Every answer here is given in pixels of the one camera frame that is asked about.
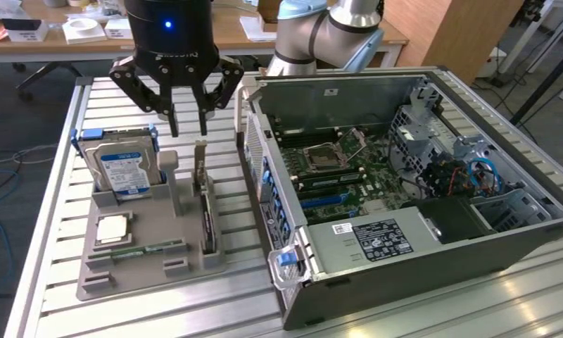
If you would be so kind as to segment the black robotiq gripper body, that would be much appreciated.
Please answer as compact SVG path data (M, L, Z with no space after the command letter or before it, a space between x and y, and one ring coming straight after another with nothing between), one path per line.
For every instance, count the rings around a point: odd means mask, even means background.
M211 27L211 2L123 2L135 43L135 66L152 78L159 64L171 70L171 86L191 85L192 67L212 71L218 63Z

